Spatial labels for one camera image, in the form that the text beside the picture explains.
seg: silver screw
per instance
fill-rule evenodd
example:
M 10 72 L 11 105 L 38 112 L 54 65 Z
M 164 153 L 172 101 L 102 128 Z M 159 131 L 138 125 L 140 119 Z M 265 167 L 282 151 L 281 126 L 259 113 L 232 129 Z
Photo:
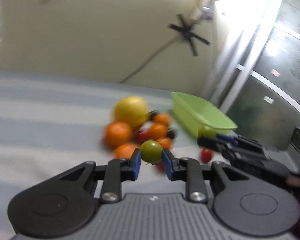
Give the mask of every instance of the silver screw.
M 118 199 L 118 195 L 114 192 L 106 192 L 102 194 L 102 199 L 106 201 L 115 201 Z
M 206 195 L 203 194 L 202 192 L 197 192 L 197 191 L 195 191 L 195 192 L 192 192 L 192 193 L 190 194 L 190 199 L 191 199 L 192 201 L 202 201 L 202 200 L 204 200 L 205 198 L 206 198 Z

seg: green tomato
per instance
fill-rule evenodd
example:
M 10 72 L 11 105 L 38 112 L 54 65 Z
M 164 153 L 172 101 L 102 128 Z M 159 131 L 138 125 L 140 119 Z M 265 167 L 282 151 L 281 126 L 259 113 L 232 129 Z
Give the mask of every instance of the green tomato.
M 200 137 L 200 136 L 215 138 L 217 136 L 217 133 L 210 126 L 204 125 L 203 127 L 199 128 L 199 130 L 198 130 L 198 137 Z
M 157 163 L 161 160 L 162 146 L 156 141 L 146 141 L 141 144 L 141 159 L 147 163 Z

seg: orange fruit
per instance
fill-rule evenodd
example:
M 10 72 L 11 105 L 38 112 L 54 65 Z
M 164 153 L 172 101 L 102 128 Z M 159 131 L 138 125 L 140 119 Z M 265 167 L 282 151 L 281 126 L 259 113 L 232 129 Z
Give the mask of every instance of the orange fruit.
M 133 154 L 134 150 L 140 148 L 138 144 L 135 143 L 125 143 L 119 146 L 117 149 L 114 150 L 114 158 L 125 158 L 129 159 Z
M 170 115 L 166 114 L 166 113 L 161 113 L 161 114 L 157 114 L 153 121 L 155 123 L 161 123 L 164 124 L 165 126 L 169 126 L 170 122 L 171 122 L 171 117 Z
M 154 123 L 149 128 L 149 135 L 154 140 L 157 140 L 161 137 L 166 137 L 167 134 L 168 134 L 168 128 L 161 123 Z
M 131 139 L 132 128 L 126 122 L 113 122 L 104 131 L 104 142 L 111 148 L 117 148 Z
M 156 140 L 156 142 L 160 143 L 162 148 L 171 149 L 171 147 L 172 147 L 172 140 L 168 137 L 159 138 L 158 140 Z

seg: green container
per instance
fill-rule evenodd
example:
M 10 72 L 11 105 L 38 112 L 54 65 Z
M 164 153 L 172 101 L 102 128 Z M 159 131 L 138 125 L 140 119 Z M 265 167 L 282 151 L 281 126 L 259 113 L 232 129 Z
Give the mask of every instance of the green container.
M 171 97 L 175 117 L 196 138 L 198 129 L 203 125 L 222 134 L 237 129 L 237 125 L 228 116 L 203 98 L 181 92 L 172 92 Z

